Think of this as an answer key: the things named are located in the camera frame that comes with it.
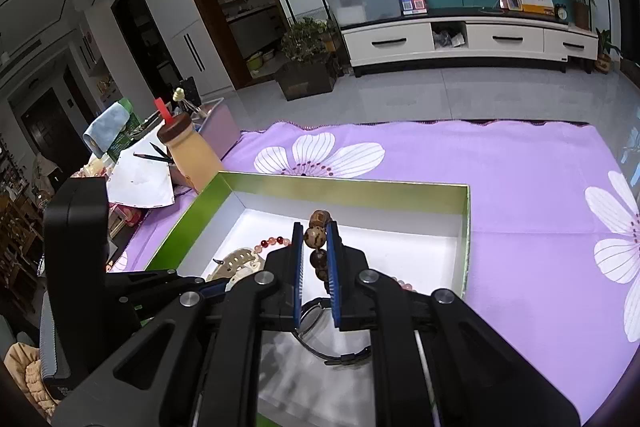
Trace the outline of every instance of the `metal screw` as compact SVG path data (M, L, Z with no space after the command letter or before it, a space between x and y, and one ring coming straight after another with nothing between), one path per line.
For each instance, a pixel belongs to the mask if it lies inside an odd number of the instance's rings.
M262 270L254 275L254 280L258 284L269 284L273 282L275 276L273 273L268 272L267 270Z
M436 301L438 301L440 304L451 304L456 298L456 295L451 290L440 288L439 290L433 292L433 298L436 299Z
M375 281L377 281L380 277L380 275L378 275L378 272L376 272L375 270L362 270L359 274L358 277L360 278L360 280L362 282L366 282L367 284L371 284L374 283Z
M196 292L185 292L180 295L180 304L187 308L191 308L200 302L200 295Z

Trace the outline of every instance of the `floral tablecloth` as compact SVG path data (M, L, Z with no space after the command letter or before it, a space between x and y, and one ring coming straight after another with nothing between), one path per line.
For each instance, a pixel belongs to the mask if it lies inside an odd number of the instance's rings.
M468 184L466 301L577 407L602 404L640 339L638 206L592 126L499 121L277 123L244 133L233 171ZM144 269L193 200L153 210L118 269Z

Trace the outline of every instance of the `white tv cabinet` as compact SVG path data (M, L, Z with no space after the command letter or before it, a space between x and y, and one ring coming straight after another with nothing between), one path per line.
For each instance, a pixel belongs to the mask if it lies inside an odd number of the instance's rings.
M584 67L591 73L593 61L598 57L595 33L556 22L550 17L535 14L530 18L526 14L487 16L481 10L460 16L437 16L437 13L433 10L425 16L343 28L356 76L372 69L364 66L438 58L464 58L465 63L470 58L545 60L557 63L565 71L568 57L578 57L584 59ZM463 46L436 49L432 30L447 25L463 33ZM456 65L455 60L446 61L446 65L448 62L448 65Z

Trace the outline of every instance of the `bottle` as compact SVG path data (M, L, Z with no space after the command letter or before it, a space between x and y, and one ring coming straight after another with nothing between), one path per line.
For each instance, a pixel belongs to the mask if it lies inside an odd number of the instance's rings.
M168 147L175 166L198 194L209 185L213 176L224 170L220 158L196 132L186 113L165 121L158 130L158 139Z

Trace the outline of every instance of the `dark brown bead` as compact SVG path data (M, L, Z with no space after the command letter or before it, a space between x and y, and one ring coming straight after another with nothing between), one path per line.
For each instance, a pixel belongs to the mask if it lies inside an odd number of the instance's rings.
M329 282L329 272L316 268L316 277L323 282Z
M306 229L305 244L309 248L322 248L326 243L326 232L320 227L311 227Z
M311 218L309 219L309 226L325 229L326 224L329 221L331 221L331 214L329 214L326 210L316 210L313 214L311 214Z
M326 270L326 250L318 248L309 255L309 262L314 268Z

